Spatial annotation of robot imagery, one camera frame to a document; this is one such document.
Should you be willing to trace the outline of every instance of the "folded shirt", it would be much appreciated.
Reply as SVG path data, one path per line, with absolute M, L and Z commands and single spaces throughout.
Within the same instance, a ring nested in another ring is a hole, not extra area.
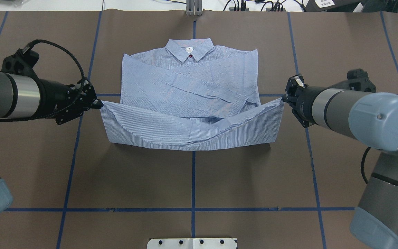
M 257 50 L 210 39 L 124 55 L 120 104 L 101 109 L 110 142 L 175 150 L 274 142 L 283 102 L 260 104 L 257 63 Z

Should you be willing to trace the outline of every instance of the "white metal plate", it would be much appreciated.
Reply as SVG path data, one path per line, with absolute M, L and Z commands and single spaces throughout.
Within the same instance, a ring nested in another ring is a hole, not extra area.
M 147 249 L 237 249 L 235 238 L 151 239 Z

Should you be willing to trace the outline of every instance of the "cable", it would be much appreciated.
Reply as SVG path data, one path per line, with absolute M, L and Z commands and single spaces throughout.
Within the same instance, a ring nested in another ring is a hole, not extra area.
M 37 40 L 34 40 L 34 41 L 29 42 L 29 43 L 27 44 L 27 46 L 22 50 L 22 52 L 25 53 L 25 51 L 24 51 L 25 49 L 30 50 L 30 49 L 32 49 L 36 44 L 40 44 L 40 43 L 52 45 L 52 46 L 54 46 L 54 47 L 57 47 L 57 48 L 61 49 L 61 50 L 64 51 L 64 52 L 66 52 L 66 54 L 68 54 L 68 55 L 73 59 L 73 61 L 76 63 L 76 65 L 78 66 L 79 72 L 81 73 L 81 79 L 84 79 L 84 78 L 85 78 L 84 71 L 82 70 L 82 66 L 81 66 L 81 64 L 79 64 L 79 62 L 78 62 L 78 60 L 76 59 L 76 57 L 75 57 L 70 51 L 68 51 L 67 49 L 63 48 L 62 46 L 60 46 L 60 45 L 58 45 L 58 44 L 56 44 L 56 43 L 53 43 L 53 42 L 47 41 L 47 40 L 40 40 L 40 39 L 37 39 Z
M 172 3 L 183 3 L 183 4 L 187 4 L 187 3 L 179 2 L 179 1 L 175 1 L 175 0 L 164 0 L 164 1 L 172 2 Z
M 228 6 L 228 3 L 229 2 L 231 2 L 231 0 L 228 0 L 228 2 L 226 3 L 226 5 L 225 5 L 225 7 L 224 7 L 224 10 L 222 10 L 222 11 L 225 11 L 225 9 L 226 9 L 226 7 Z
M 365 175 L 365 160 L 366 160 L 366 156 L 368 155 L 368 152 L 370 149 L 371 149 L 371 147 L 366 148 L 366 150 L 362 156 L 362 163 L 360 164 L 360 173 L 362 173 L 362 178 L 366 184 L 368 184 L 368 179 L 366 179 L 366 175 Z
M 302 8 L 302 10 L 305 12 L 305 5 L 303 5 L 303 0 L 302 0 L 302 3 L 300 3 L 299 1 L 297 1 L 297 0 L 293 0 L 294 2 L 297 2 L 298 4 L 299 4 L 299 6 Z
M 264 3 L 264 5 L 262 6 L 262 8 L 260 9 L 260 11 L 264 10 L 264 7 L 265 7 L 265 5 L 267 5 L 267 3 L 271 3 L 271 8 L 273 8 L 273 6 L 274 6 L 273 1 L 266 1 L 266 2 Z
M 57 48 L 61 49 L 62 51 L 66 52 L 66 54 L 68 54 L 73 59 L 73 61 L 76 63 L 76 65 L 78 66 L 79 71 L 81 73 L 81 82 L 82 82 L 82 84 L 84 83 L 84 81 L 88 81 L 90 83 L 90 81 L 85 77 L 84 70 L 82 69 L 82 66 L 79 64 L 79 61 L 76 59 L 76 57 L 70 51 L 68 51 L 67 49 L 63 48 L 62 46 L 60 46 L 60 45 L 58 45 L 56 43 L 53 43 L 53 42 L 47 41 L 47 40 L 39 40 L 39 39 L 37 39 L 37 40 L 29 42 L 29 44 L 27 44 L 27 46 L 22 51 L 25 53 L 26 51 L 32 49 L 33 46 L 35 46 L 36 44 L 39 44 L 39 43 L 49 44 L 49 45 L 57 47 Z M 46 114 L 46 115 L 42 115 L 42 116 L 38 116 L 38 117 L 33 117 L 33 118 L 32 117 L 30 117 L 30 118 L 8 118 L 8 119 L 2 118 L 2 119 L 0 119 L 0 123 L 3 123 L 3 122 L 29 121 L 29 120 L 53 117 L 53 116 L 57 115 L 58 113 L 63 112 L 65 110 L 67 110 L 68 108 L 70 108 L 71 106 L 73 106 L 76 103 L 76 101 L 78 100 L 78 98 L 81 96 L 82 88 L 83 88 L 82 86 L 79 87 L 79 91 L 78 91 L 76 97 L 73 99 L 73 101 L 70 104 L 68 104 L 67 106 L 65 106 L 64 108 L 60 109 L 60 110 L 57 110 L 57 111 L 52 112 L 50 114 Z

